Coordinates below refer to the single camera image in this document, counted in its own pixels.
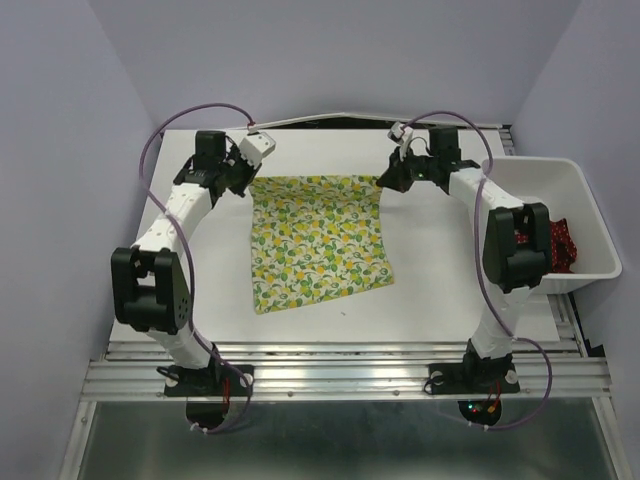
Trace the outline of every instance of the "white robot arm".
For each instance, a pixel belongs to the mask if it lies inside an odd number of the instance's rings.
[[[429,130],[429,154],[415,155],[410,148],[413,132],[394,125],[389,138],[399,146],[389,158],[389,168],[378,185],[399,192],[409,190],[414,181],[431,181],[446,194],[462,201],[473,218],[476,197],[484,177],[480,166],[462,160],[456,128]],[[500,383],[503,393],[519,391],[512,363],[512,336],[522,305],[532,288],[551,271],[549,212],[542,203],[525,204],[491,180],[486,179],[478,205],[480,270],[486,276],[487,294],[501,325],[489,306],[484,307],[480,324],[470,338],[459,364],[429,365],[431,393],[487,394]],[[518,243],[517,233],[528,241]]]
[[[130,248],[118,248],[111,257],[116,318],[153,338],[174,360],[161,371],[172,380],[168,396],[217,393],[222,370],[211,355],[215,345],[199,337],[190,321],[193,305],[180,265],[179,234],[188,240],[227,189],[244,196],[275,146],[262,132],[227,148],[224,132],[198,131],[195,154],[174,179],[166,212]],[[207,390],[212,385],[214,390]]]

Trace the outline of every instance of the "glass panel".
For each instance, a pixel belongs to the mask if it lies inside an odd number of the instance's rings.
[[[536,403],[507,400],[501,422]],[[455,402],[440,408],[459,415]],[[235,433],[204,436],[189,431],[183,404],[102,404],[80,478],[615,478],[589,399],[552,400],[508,432],[470,429],[442,412],[431,401],[255,405]]]

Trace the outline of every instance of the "white wall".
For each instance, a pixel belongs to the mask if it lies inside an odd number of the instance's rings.
[[[630,462],[640,478],[640,3],[584,0],[514,126],[519,154],[583,168],[623,262],[622,277],[576,294],[604,343]]]
[[[155,121],[223,99],[258,121],[448,108],[510,123],[579,1],[89,3]],[[230,117],[180,125],[205,118]]]
[[[57,476],[151,130],[84,0],[0,5],[0,476]]]

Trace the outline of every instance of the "red patterned fabric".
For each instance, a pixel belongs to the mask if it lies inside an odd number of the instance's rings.
[[[528,235],[516,233],[518,243],[526,243]],[[573,273],[569,268],[578,257],[578,249],[571,240],[567,219],[551,222],[551,272]]]

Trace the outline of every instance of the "cloth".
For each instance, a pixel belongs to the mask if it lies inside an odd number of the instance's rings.
[[[516,234],[518,243],[526,243],[528,235]],[[552,273],[573,273],[571,264],[578,258],[578,249],[571,240],[567,219],[563,218],[557,222],[551,222],[551,272]]]
[[[267,313],[393,283],[371,176],[258,177],[251,259],[254,306]]]

